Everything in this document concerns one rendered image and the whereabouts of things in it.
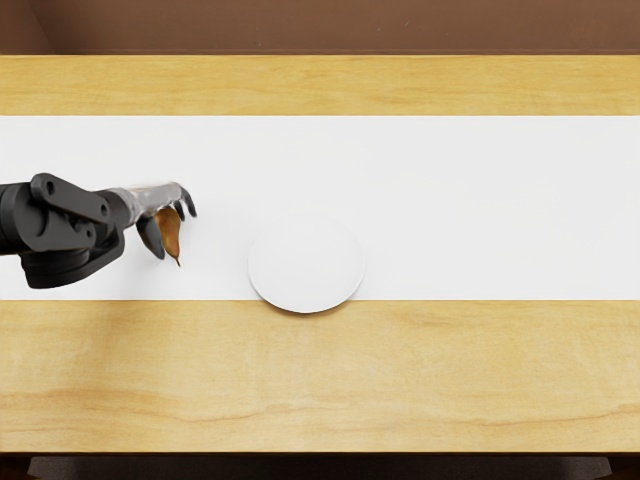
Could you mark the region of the white round plate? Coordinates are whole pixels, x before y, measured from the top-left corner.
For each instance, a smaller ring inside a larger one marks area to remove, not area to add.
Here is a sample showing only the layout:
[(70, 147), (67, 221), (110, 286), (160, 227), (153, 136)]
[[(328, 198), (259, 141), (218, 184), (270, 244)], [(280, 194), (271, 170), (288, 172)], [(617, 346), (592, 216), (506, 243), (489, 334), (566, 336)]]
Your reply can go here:
[(297, 314), (333, 309), (359, 288), (366, 271), (356, 236), (331, 218), (293, 215), (262, 231), (247, 260), (257, 294)]

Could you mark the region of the brown pear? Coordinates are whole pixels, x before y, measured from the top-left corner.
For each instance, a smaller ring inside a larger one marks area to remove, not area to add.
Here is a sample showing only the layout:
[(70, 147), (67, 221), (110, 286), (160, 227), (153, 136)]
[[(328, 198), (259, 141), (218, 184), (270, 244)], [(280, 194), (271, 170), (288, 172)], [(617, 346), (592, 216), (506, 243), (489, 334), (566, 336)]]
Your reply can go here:
[(154, 221), (159, 229), (161, 245), (165, 253), (173, 258), (178, 266), (181, 266), (179, 234), (182, 221), (178, 212), (170, 207), (162, 208), (154, 215)]

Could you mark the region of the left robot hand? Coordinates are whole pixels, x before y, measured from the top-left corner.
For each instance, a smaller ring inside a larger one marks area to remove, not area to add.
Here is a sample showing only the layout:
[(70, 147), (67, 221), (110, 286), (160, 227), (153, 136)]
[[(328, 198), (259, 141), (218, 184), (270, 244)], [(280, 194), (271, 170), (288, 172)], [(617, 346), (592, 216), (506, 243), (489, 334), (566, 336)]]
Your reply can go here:
[(176, 182), (124, 189), (119, 195), (130, 210), (129, 224), (136, 227), (145, 247), (158, 259), (164, 259), (168, 254), (161, 245), (154, 215), (160, 209), (170, 207), (178, 212), (181, 225), (186, 220), (185, 212), (193, 218), (197, 217), (196, 206), (190, 193)]

